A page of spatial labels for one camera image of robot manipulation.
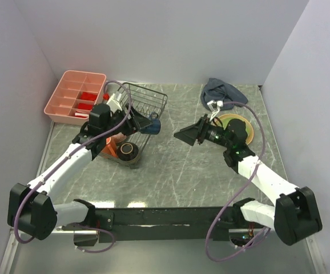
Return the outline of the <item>blue ceramic mug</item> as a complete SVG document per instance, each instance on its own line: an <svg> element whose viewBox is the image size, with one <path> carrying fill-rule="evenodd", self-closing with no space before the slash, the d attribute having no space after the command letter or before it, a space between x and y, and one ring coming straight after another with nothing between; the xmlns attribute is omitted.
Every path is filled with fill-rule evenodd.
<svg viewBox="0 0 330 274"><path fill-rule="evenodd" d="M152 121L152 124L148 127L141 129L140 133L147 135L157 135L161 131L161 122L159 120L159 115L156 112L152 112L148 118Z"/></svg>

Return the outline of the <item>red patterned white bowl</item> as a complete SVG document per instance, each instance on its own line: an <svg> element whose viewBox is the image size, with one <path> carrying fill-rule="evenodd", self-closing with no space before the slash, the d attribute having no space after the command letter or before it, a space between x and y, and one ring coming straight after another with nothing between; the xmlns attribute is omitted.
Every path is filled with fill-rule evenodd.
<svg viewBox="0 0 330 274"><path fill-rule="evenodd" d="M127 138L127 136L123 133L118 133L118 134L115 134L112 136L113 140L115 143L121 143L121 142L124 142Z"/></svg>

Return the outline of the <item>black glazed bowl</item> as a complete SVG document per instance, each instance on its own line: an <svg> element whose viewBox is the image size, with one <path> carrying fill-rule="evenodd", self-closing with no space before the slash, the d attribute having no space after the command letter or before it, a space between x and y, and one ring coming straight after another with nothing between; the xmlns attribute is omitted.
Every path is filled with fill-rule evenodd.
<svg viewBox="0 0 330 274"><path fill-rule="evenodd" d="M117 156L125 163L135 164L139 160L139 148L135 143L122 143L117 149Z"/></svg>

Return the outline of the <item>orange ceramic mug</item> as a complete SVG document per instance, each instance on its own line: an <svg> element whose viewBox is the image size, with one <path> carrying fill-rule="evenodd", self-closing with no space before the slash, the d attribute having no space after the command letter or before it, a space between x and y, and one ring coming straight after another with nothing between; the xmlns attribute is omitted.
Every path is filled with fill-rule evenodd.
<svg viewBox="0 0 330 274"><path fill-rule="evenodd" d="M114 157L117 158L117 145L112 137L106 139L106 145L100 152L100 155L104 158Z"/></svg>

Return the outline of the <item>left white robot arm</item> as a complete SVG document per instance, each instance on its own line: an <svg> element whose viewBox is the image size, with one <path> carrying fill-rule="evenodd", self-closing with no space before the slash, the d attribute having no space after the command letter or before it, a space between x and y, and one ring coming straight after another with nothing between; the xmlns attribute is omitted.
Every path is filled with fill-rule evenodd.
<svg viewBox="0 0 330 274"><path fill-rule="evenodd" d="M53 197L81 169L93 161L106 146L107 138L123 134L145 133L154 120L126 104L111 111L107 104L96 104L64 154L44 173L27 185L17 183L10 190L7 223L16 239L24 232L32 239L47 238L56 227L77 223L83 229L96 224L95 206L81 199L53 204Z"/></svg>

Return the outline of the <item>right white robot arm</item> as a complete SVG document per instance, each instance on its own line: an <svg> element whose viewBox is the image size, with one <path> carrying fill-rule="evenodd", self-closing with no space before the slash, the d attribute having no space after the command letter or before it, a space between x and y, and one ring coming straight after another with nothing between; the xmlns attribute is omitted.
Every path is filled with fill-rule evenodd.
<svg viewBox="0 0 330 274"><path fill-rule="evenodd" d="M231 119L226 127L222 127L219 122L212 124L204 116L197 123L174 133L174 137L191 146L207 140L224 147L223 158L227 166L250 179L272 202L267 205L248 198L234 203L232 220L236 226L258 223L276 231L286 245L293 245L323 229L313 191L283 179L249 149L244 121Z"/></svg>

